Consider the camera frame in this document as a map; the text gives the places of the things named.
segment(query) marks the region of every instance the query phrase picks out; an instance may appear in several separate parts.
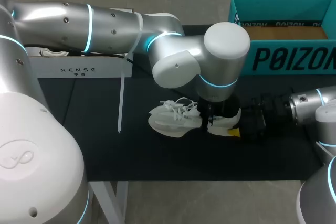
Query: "yellow tag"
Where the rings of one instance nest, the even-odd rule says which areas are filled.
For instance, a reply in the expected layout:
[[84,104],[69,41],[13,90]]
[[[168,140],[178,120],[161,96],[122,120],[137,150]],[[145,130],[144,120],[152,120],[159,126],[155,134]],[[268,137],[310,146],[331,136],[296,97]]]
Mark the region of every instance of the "yellow tag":
[[229,133],[231,136],[238,136],[238,137],[240,137],[239,128],[229,129],[229,130],[227,130],[227,133]]

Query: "blue led ring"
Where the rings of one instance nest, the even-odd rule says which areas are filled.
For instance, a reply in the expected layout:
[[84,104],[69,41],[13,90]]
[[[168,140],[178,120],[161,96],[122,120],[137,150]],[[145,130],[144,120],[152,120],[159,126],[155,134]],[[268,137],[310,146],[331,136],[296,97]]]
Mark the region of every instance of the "blue led ring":
[[324,144],[321,141],[319,141],[319,143],[323,146],[326,146],[326,147],[336,147],[336,144]]
[[167,36],[167,35],[178,35],[178,36],[182,36],[182,34],[176,33],[176,32],[174,32],[174,31],[169,32],[169,33],[165,31],[165,32],[163,32],[163,33],[157,35],[155,38],[153,38],[153,39],[148,43],[147,51],[148,51],[148,49],[149,49],[149,46],[150,46],[154,41],[156,41],[157,39],[162,38],[162,37],[164,37],[164,36]]
[[212,87],[215,87],[215,88],[227,88],[227,87],[232,86],[233,84],[235,84],[235,83],[238,81],[238,79],[237,79],[237,80],[235,80],[234,82],[232,82],[232,83],[230,83],[230,84],[228,84],[228,85],[215,85],[215,84],[212,84],[212,83],[208,82],[207,80],[205,80],[201,75],[200,75],[200,78],[201,78],[206,84],[208,84],[208,85],[210,85],[210,86],[212,86]]
[[335,194],[334,188],[332,187],[332,183],[331,183],[331,166],[332,166],[332,162],[334,161],[334,159],[335,157],[330,161],[329,166],[328,166],[328,185],[329,185],[331,196],[336,203],[336,194]]
[[17,43],[17,44],[18,44],[19,46],[21,46],[21,47],[23,48],[23,50],[27,53],[26,48],[25,48],[19,41],[15,40],[15,39],[13,39],[13,38],[7,37],[7,36],[5,36],[5,35],[0,35],[0,38],[2,38],[2,39],[7,39],[7,40],[10,40],[10,41],[12,41],[12,42],[14,42],[14,43]]
[[86,43],[86,47],[84,49],[84,52],[87,52],[89,50],[89,47],[90,47],[91,37],[92,37],[92,23],[93,23],[92,8],[88,4],[87,4],[87,6],[88,6],[88,9],[89,9],[89,34],[88,34],[88,41]]
[[321,91],[320,91],[319,89],[316,89],[316,91],[317,91],[317,94],[319,94],[319,97],[320,97],[320,99],[321,99],[321,102],[322,102],[322,106],[324,106],[324,105],[325,105],[325,103],[324,103],[324,99],[323,99],[323,96],[322,96],[322,93],[321,93]]
[[77,222],[77,224],[80,224],[80,222],[81,222],[82,219],[84,218],[84,215],[85,215],[85,213],[86,213],[86,210],[88,209],[89,198],[90,198],[90,193],[88,192],[88,200],[86,201],[86,206],[85,206],[84,212],[83,212],[82,216],[80,217],[79,221]]

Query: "white sneaker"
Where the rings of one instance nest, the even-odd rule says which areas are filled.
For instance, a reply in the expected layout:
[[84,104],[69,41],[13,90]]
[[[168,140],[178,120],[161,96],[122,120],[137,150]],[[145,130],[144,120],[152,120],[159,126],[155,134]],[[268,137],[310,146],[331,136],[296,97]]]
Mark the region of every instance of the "white sneaker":
[[[181,100],[187,100],[190,104],[178,103]],[[155,131],[170,137],[182,137],[188,131],[201,127],[202,118],[197,110],[197,102],[183,97],[176,102],[168,100],[162,103],[162,106],[149,112],[148,123]]]
[[238,110],[237,115],[233,118],[223,118],[221,116],[215,116],[212,125],[208,124],[208,132],[218,136],[239,136],[239,131],[232,131],[241,116],[241,109]]
[[[178,103],[181,100],[187,100],[190,104]],[[149,112],[148,123],[155,131],[170,137],[182,137],[188,131],[201,127],[202,118],[197,110],[197,102],[180,98],[176,102],[168,100],[162,103],[162,106]],[[214,117],[212,125],[208,124],[208,132],[218,136],[239,136],[239,130],[232,128],[239,122],[240,115],[241,109],[233,118]]]

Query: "white robotic arm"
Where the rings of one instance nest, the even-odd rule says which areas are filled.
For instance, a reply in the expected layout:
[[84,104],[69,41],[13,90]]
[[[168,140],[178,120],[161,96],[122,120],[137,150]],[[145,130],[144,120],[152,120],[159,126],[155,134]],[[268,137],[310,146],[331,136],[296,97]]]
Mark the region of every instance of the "white robotic arm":
[[25,46],[147,54],[160,86],[180,87],[197,76],[210,108],[231,95],[250,40],[232,23],[187,37],[171,14],[0,0],[0,224],[90,221],[82,153],[48,111]]

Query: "black tabletop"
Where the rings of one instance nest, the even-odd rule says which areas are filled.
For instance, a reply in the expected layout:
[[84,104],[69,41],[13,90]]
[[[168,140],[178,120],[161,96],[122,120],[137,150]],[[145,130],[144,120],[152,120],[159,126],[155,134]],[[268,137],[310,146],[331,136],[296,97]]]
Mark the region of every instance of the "black tabletop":
[[[192,34],[203,30],[187,28]],[[146,56],[134,58],[150,70]],[[307,131],[294,125],[252,142],[200,129],[182,138],[160,135],[148,125],[148,112],[182,94],[197,101],[193,82],[177,93],[138,68],[132,76],[125,80],[120,133],[119,78],[39,80],[55,118],[78,142],[89,180],[305,180],[321,167]],[[336,76],[243,76],[235,92],[244,105],[263,92],[277,95],[335,83]]]

